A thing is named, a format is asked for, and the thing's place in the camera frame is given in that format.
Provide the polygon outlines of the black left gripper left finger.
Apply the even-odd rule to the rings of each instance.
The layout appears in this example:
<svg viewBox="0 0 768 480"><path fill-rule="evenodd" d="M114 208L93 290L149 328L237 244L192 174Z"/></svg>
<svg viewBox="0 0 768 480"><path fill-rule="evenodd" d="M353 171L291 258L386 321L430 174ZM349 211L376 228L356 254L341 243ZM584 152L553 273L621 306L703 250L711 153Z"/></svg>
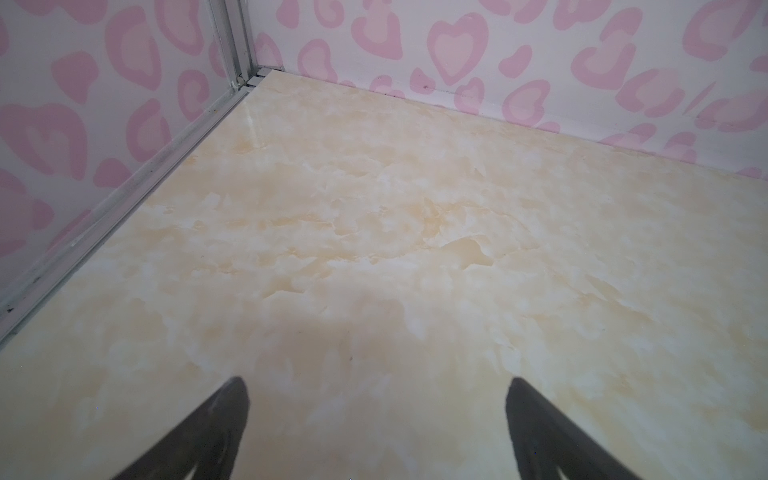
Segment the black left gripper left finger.
<svg viewBox="0 0 768 480"><path fill-rule="evenodd" d="M228 479L247 424L245 381L235 376L191 412L117 479Z"/></svg>

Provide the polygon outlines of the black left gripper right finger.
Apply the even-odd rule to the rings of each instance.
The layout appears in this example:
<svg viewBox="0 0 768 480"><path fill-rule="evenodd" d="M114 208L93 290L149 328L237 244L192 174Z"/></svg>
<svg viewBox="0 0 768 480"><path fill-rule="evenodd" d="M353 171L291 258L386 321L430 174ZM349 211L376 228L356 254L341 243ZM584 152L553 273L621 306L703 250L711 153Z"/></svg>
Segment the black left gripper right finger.
<svg viewBox="0 0 768 480"><path fill-rule="evenodd" d="M510 383L505 412L522 479L637 477L521 377Z"/></svg>

